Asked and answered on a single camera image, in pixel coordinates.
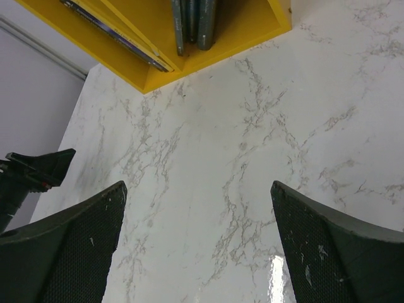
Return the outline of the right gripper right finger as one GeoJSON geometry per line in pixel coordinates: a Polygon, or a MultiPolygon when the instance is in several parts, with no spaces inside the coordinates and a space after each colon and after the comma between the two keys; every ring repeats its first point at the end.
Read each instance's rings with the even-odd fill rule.
{"type": "Polygon", "coordinates": [[[271,199],[297,302],[403,302],[403,232],[275,181],[271,199]]]}

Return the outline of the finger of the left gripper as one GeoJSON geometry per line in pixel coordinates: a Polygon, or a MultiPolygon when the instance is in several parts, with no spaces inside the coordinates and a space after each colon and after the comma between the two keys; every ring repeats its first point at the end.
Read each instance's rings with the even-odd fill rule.
{"type": "Polygon", "coordinates": [[[8,153],[6,165],[24,181],[31,181],[39,186],[60,186],[75,154],[76,150],[73,148],[41,156],[8,153]]]}

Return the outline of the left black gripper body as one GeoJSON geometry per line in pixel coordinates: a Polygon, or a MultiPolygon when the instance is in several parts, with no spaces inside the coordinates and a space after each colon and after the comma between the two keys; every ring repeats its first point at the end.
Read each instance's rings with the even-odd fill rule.
{"type": "Polygon", "coordinates": [[[1,233],[3,233],[29,193],[44,193],[47,183],[33,167],[1,161],[1,233]]]}

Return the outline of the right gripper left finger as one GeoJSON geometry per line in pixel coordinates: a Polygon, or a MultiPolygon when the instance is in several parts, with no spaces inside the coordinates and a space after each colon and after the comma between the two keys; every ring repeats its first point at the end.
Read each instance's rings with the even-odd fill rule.
{"type": "Polygon", "coordinates": [[[1,302],[101,302],[127,192],[119,181],[77,205],[1,234],[1,302]]]}

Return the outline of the blue 20000 Leagues book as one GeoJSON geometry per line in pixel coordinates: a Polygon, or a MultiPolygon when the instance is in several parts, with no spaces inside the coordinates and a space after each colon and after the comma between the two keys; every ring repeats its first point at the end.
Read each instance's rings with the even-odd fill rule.
{"type": "Polygon", "coordinates": [[[213,45],[217,0],[199,2],[198,49],[208,51],[213,45]]]}

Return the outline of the green Alice Wonderland book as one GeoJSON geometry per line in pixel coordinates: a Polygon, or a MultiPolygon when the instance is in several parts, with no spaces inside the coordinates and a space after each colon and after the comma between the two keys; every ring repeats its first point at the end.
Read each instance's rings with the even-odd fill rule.
{"type": "Polygon", "coordinates": [[[175,43],[178,56],[184,56],[188,43],[187,1],[171,0],[174,21],[175,43]]]}

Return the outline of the dark Wuthering Heights book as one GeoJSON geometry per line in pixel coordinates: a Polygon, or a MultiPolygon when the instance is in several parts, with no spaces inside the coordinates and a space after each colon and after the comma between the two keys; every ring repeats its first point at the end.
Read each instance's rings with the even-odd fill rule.
{"type": "Polygon", "coordinates": [[[199,1],[186,1],[187,39],[190,43],[196,43],[198,39],[199,1]]]}

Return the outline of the yellow wooden two-slot shelf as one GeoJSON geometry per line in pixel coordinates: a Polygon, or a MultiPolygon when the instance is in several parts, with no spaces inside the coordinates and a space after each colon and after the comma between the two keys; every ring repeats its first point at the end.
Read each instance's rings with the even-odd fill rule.
{"type": "Polygon", "coordinates": [[[148,93],[279,36],[292,27],[290,1],[217,1],[213,45],[177,55],[171,1],[22,1],[21,5],[148,93]]]}

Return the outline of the left aluminium frame post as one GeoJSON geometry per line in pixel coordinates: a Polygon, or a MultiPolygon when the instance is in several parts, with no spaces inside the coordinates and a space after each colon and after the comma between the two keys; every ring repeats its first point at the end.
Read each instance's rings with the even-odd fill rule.
{"type": "Polygon", "coordinates": [[[86,80],[88,73],[84,69],[81,69],[75,63],[69,59],[66,59],[48,45],[30,35],[27,31],[13,23],[11,20],[7,19],[4,15],[1,15],[1,30],[16,40],[19,40],[27,47],[39,53],[41,56],[44,56],[46,59],[52,61],[54,64],[58,65],[60,68],[63,68],[75,77],[81,80],[86,80]]]}

